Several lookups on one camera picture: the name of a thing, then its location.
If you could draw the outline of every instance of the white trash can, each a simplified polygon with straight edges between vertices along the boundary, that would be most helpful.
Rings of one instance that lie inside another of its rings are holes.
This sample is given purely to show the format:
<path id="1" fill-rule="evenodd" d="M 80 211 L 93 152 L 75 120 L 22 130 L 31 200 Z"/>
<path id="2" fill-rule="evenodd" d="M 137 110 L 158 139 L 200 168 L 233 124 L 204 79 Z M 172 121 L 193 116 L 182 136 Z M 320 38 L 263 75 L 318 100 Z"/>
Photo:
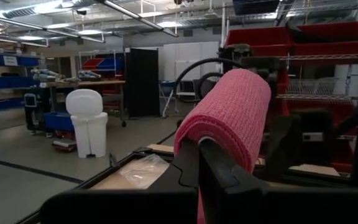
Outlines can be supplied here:
<path id="1" fill-rule="evenodd" d="M 75 130 L 79 158 L 93 154 L 96 157 L 106 155 L 106 125 L 108 114 L 103 112 L 93 119 L 81 119 L 71 116 Z"/>
<path id="2" fill-rule="evenodd" d="M 94 90 L 75 90 L 67 95 L 66 108 L 75 130 L 78 157 L 106 155 L 108 115 L 102 112 L 102 96 Z"/>

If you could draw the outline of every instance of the sign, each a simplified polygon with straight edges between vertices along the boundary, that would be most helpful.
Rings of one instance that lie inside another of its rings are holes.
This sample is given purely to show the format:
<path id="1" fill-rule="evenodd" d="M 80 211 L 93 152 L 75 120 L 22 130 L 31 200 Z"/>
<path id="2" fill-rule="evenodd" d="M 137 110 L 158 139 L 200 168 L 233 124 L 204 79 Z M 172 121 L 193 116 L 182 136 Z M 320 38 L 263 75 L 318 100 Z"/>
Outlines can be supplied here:
<path id="1" fill-rule="evenodd" d="M 17 57 L 4 56 L 4 65 L 17 66 Z"/>

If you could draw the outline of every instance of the black hose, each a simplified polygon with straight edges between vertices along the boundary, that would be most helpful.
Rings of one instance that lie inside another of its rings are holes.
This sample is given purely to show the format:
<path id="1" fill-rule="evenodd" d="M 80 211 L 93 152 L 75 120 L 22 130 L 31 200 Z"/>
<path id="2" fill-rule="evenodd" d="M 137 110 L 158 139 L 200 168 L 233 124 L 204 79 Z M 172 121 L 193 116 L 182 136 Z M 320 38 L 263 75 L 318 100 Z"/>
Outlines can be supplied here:
<path id="1" fill-rule="evenodd" d="M 188 68 L 186 68 L 180 75 L 179 77 L 177 78 L 177 80 L 175 81 L 175 86 L 173 87 L 173 97 L 175 97 L 175 99 L 179 100 L 180 102 L 184 102 L 184 103 L 198 103 L 200 102 L 200 99 L 195 99 L 195 100 L 184 100 L 184 99 L 181 99 L 178 95 L 177 95 L 177 88 L 178 88 L 178 85 L 180 84 L 182 78 L 188 73 L 190 72 L 190 70 L 192 70 L 193 68 L 199 66 L 199 65 L 202 65 L 202 64 L 205 64 L 205 63 L 210 63 L 210 62 L 219 62 L 219 63 L 229 63 L 235 67 L 238 67 L 238 68 L 244 68 L 245 69 L 245 66 L 241 65 L 239 62 L 235 62 L 235 61 L 232 61 L 232 60 L 229 60 L 229 59 L 225 59 L 225 58 L 207 58 L 207 59 L 203 59 L 203 60 L 200 60 L 199 62 L 196 62 L 194 63 L 193 65 L 190 65 Z M 198 85 L 198 89 L 196 90 L 196 92 L 200 92 L 201 91 L 201 84 Z"/>
<path id="2" fill-rule="evenodd" d="M 196 93 L 198 94 L 198 98 L 200 100 L 202 100 L 205 96 L 203 95 L 203 92 L 201 91 L 201 87 L 203 86 L 203 83 L 211 78 L 211 77 L 218 77 L 218 78 L 221 78 L 223 77 L 223 74 L 219 73 L 219 72 L 210 72 L 210 73 L 207 73 L 205 75 L 203 75 L 200 79 L 200 82 L 198 84 L 198 86 L 196 86 Z"/>

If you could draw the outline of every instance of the pink roll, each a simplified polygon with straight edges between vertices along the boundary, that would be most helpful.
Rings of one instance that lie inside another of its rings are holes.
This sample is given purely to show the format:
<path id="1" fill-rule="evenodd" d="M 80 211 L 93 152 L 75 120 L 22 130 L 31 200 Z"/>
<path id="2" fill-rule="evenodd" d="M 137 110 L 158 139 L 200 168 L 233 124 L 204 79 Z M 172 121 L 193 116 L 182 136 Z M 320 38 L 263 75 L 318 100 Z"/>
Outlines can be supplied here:
<path id="1" fill-rule="evenodd" d="M 270 87 L 245 69 L 227 72 L 186 116 L 175 136 L 176 154 L 181 140 L 214 139 L 248 172 L 254 170 L 270 101 Z M 201 198 L 198 223 L 204 223 Z"/>

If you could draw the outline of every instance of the trash can lid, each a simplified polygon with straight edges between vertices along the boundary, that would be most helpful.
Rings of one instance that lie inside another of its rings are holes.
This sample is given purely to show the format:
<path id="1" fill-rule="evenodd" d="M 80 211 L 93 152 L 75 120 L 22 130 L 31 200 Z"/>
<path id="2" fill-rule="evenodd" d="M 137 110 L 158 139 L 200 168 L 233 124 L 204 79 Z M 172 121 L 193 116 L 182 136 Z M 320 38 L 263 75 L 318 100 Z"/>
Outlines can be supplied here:
<path id="1" fill-rule="evenodd" d="M 103 99 L 94 90 L 75 90 L 66 97 L 66 109 L 71 115 L 90 118 L 103 112 Z"/>

